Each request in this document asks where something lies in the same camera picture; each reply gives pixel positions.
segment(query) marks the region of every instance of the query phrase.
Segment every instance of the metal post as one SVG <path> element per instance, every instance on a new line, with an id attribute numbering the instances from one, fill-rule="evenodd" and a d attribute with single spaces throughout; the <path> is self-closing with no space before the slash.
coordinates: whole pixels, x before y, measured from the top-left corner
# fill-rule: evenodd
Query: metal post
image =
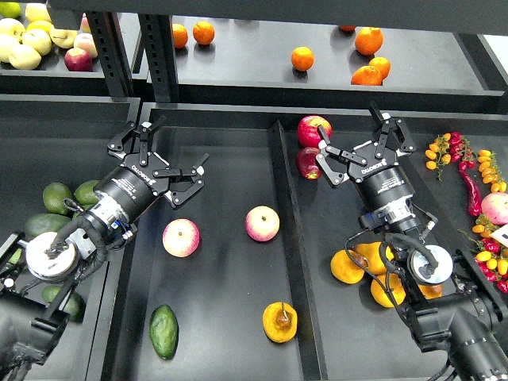
<path id="1" fill-rule="evenodd" d="M 133 97 L 133 79 L 117 15 L 95 11 L 86 14 L 110 96 Z"/>
<path id="2" fill-rule="evenodd" d="M 144 45 L 156 102 L 179 102 L 175 46 L 171 18 L 140 14 L 141 41 Z"/>

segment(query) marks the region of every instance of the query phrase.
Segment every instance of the label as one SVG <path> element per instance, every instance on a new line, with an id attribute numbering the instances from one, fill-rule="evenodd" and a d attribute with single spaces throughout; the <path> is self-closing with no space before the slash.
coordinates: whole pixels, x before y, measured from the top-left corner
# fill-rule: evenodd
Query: label
<path id="1" fill-rule="evenodd" d="M 389 191 L 391 188 L 398 187 L 404 183 L 404 180 L 399 179 L 397 176 L 390 177 L 389 179 L 383 181 L 381 188 L 378 190 L 378 194 Z"/>
<path id="2" fill-rule="evenodd" d="M 115 184 L 117 184 L 117 187 L 122 189 L 132 200 L 136 199 L 136 188 L 135 186 L 126 179 L 111 179 Z"/>

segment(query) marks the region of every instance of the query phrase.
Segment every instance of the pink apple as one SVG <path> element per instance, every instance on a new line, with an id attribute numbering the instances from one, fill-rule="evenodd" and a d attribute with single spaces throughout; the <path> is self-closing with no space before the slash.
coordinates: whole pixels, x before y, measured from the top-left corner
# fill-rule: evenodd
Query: pink apple
<path id="1" fill-rule="evenodd" d="M 317 148 L 321 141 L 321 135 L 319 135 L 318 127 L 322 125 L 325 129 L 328 137 L 332 136 L 332 125 L 323 117 L 318 115 L 309 115 L 304 117 L 296 130 L 296 136 L 298 141 L 303 147 L 314 147 Z"/>
<path id="2" fill-rule="evenodd" d="M 317 148 L 307 147 L 296 154 L 296 168 L 306 179 L 315 180 L 321 176 L 321 170 L 316 164 L 316 155 L 319 152 Z"/>
<path id="3" fill-rule="evenodd" d="M 84 31 L 84 33 L 90 33 L 90 25 L 88 24 L 86 13 L 83 13 L 83 17 L 81 17 L 81 26 L 79 28 Z"/>
<path id="4" fill-rule="evenodd" d="M 494 192 L 485 196 L 482 200 L 482 213 L 494 225 L 508 224 L 508 194 Z"/>
<path id="5" fill-rule="evenodd" d="M 162 233 L 162 245 L 172 256 L 189 256 L 199 246 L 198 226 L 186 218 L 171 221 Z"/>
<path id="6" fill-rule="evenodd" d="M 245 218 L 247 234 L 259 242 L 269 241 L 279 231 L 279 215 L 268 206 L 257 206 Z"/>
<path id="7" fill-rule="evenodd" d="M 80 33 L 74 40 L 74 47 L 86 50 L 92 59 L 97 58 L 97 48 L 94 38 L 89 33 Z"/>
<path id="8" fill-rule="evenodd" d="M 93 71 L 94 63 L 90 54 L 81 48 L 67 50 L 63 58 L 65 66 L 69 71 Z"/>

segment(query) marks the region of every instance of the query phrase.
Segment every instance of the green apple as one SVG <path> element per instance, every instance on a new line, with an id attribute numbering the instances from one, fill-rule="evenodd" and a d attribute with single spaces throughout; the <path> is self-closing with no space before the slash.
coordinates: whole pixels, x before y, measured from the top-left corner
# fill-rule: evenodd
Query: green apple
<path id="1" fill-rule="evenodd" d="M 0 2 L 0 14 L 3 17 L 18 18 L 21 16 L 19 2 Z"/>
<path id="2" fill-rule="evenodd" d="M 9 63 L 10 49 L 16 45 L 19 45 L 16 37 L 0 35 L 0 62 Z"/>
<path id="3" fill-rule="evenodd" d="M 41 56 L 46 56 L 52 48 L 51 38 L 42 29 L 30 29 L 24 32 L 21 42 L 37 50 Z"/>
<path id="4" fill-rule="evenodd" d="M 0 34 L 7 34 L 16 37 L 21 42 L 21 35 L 25 31 L 25 27 L 18 20 L 13 18 L 3 18 L 0 20 Z"/>
<path id="5" fill-rule="evenodd" d="M 49 17 L 48 8 L 45 4 L 38 2 L 29 2 L 25 8 L 25 17 L 29 22 L 34 21 L 51 21 Z"/>
<path id="6" fill-rule="evenodd" d="M 74 47 L 74 40 L 78 36 L 77 30 L 57 29 L 52 25 L 49 36 L 56 46 L 64 49 Z"/>
<path id="7" fill-rule="evenodd" d="M 33 70 L 40 64 L 42 57 L 28 45 L 13 46 L 9 53 L 9 62 L 16 69 Z"/>

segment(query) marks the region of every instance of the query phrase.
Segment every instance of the robotic arm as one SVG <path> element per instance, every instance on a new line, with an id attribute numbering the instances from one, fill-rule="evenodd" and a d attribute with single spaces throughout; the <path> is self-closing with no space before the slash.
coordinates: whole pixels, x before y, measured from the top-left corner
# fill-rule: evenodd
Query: robotic arm
<path id="1" fill-rule="evenodd" d="M 98 202 L 89 210 L 67 200 L 80 213 L 58 233 L 27 242 L 24 233 L 15 232 L 0 247 L 0 379 L 9 374 L 9 380 L 24 379 L 32 364 L 44 364 L 65 330 L 68 315 L 62 309 L 74 289 L 104 264 L 110 250 L 133 239 L 134 222 L 151 204 L 165 197 L 177 210 L 203 188 L 207 154 L 192 168 L 178 169 L 152 151 L 153 133 L 164 120 L 128 122 L 108 143 L 108 153 L 121 162 L 94 188 Z M 171 190 L 174 183 L 190 186 Z M 20 260 L 9 265 L 19 248 Z M 16 291 L 17 277 L 26 267 L 35 279 Z M 49 306 L 25 297 L 42 282 L 62 283 Z"/>
<path id="2" fill-rule="evenodd" d="M 421 351 L 445 350 L 463 380 L 508 379 L 508 358 L 494 337 L 508 317 L 508 308 L 470 256 L 457 251 L 452 257 L 441 246 L 425 244 L 437 219 L 423 211 L 430 221 L 425 226 L 420 223 L 412 211 L 417 207 L 411 201 L 414 188 L 398 165 L 398 158 L 415 152 L 416 146 L 403 120 L 381 114 L 374 102 L 370 111 L 377 124 L 374 138 L 352 152 L 333 147 L 319 128 L 322 141 L 316 161 L 324 177 L 332 187 L 351 179 L 367 210 L 359 217 L 362 232 L 348 238 L 346 251 L 362 233 L 382 234 L 379 254 L 388 272 L 401 279 L 404 303 L 397 305 L 389 284 L 382 287 Z M 327 159 L 345 164 L 346 172 L 332 171 Z M 387 246 L 394 253 L 392 261 L 386 258 Z M 427 300 L 418 287 L 450 278 L 456 292 L 441 298 Z"/>

